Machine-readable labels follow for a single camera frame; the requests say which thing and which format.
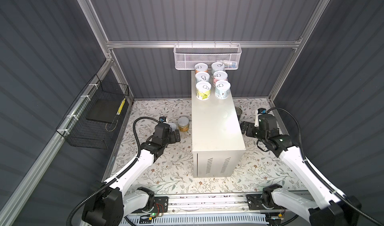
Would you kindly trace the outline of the white label can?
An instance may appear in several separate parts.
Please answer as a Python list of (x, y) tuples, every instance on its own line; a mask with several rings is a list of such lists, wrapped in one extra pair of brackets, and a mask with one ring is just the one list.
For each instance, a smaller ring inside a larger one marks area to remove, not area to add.
[(226, 80), (218, 80), (215, 84), (215, 97), (226, 99), (230, 93), (231, 84)]

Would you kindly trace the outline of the yellow green label can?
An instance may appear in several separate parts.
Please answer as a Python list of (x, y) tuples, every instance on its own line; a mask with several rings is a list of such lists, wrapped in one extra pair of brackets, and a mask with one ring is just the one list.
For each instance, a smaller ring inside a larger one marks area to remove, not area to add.
[(207, 81), (200, 81), (196, 84), (196, 97), (204, 101), (208, 100), (211, 95), (211, 84)]

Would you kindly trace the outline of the light blue label can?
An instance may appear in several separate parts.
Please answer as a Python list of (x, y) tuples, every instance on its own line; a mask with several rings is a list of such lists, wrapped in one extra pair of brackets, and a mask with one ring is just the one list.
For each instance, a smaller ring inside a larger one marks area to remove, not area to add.
[(198, 82), (209, 82), (210, 75), (207, 72), (197, 72), (195, 74), (196, 83)]

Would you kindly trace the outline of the pink label can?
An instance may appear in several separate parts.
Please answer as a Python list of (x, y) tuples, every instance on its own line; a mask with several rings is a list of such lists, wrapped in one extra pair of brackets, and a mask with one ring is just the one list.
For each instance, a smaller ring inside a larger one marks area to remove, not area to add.
[(228, 80), (228, 74), (225, 71), (215, 71), (213, 74), (213, 84), (216, 85), (219, 80)]

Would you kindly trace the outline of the orange label can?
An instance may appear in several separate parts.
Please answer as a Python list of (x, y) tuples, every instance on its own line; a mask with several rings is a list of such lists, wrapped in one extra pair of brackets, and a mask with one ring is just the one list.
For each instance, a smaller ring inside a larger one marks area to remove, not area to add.
[(194, 66), (194, 69), (195, 69), (195, 74), (197, 74), (199, 72), (208, 72), (209, 67), (205, 63), (197, 63)]

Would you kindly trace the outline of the teal label can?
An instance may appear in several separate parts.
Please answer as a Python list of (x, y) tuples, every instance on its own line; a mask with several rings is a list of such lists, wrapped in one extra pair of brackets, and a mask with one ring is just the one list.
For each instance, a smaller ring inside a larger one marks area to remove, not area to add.
[(214, 74), (216, 71), (225, 71), (225, 65), (222, 62), (212, 63), (211, 73)]

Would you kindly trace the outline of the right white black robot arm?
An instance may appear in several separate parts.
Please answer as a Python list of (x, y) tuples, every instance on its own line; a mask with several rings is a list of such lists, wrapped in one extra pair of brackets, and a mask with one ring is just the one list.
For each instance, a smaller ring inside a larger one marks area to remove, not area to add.
[(377, 226), (382, 225), (361, 210), (362, 205), (356, 197), (344, 194), (305, 156), (300, 128), (295, 144), (290, 136), (280, 134), (277, 119), (265, 108), (258, 109), (255, 123), (241, 122), (240, 127), (243, 135), (263, 143), (266, 153), (273, 153), (289, 166), (313, 197), (312, 200), (304, 199), (279, 184), (273, 184), (263, 188), (260, 196), (246, 196), (250, 210), (285, 208), (295, 216), (283, 222), (284, 226), (298, 217), (312, 226), (355, 226), (360, 216)]

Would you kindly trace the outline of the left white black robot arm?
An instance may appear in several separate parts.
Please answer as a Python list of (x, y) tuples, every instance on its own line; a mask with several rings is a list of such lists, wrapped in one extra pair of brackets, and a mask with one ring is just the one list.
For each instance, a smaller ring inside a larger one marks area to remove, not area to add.
[(70, 212), (66, 224), (72, 225), (72, 220), (79, 209), (83, 209), (82, 221), (92, 226), (117, 226), (123, 218), (140, 210), (151, 214), (156, 208), (155, 193), (147, 188), (139, 187), (134, 193), (127, 194), (128, 189), (137, 178), (161, 157), (170, 144), (179, 143), (179, 130), (157, 120), (154, 133), (143, 143), (140, 143), (136, 124), (133, 132), (138, 145), (137, 155), (121, 168), (116, 174), (98, 184), (98, 189), (82, 200)]

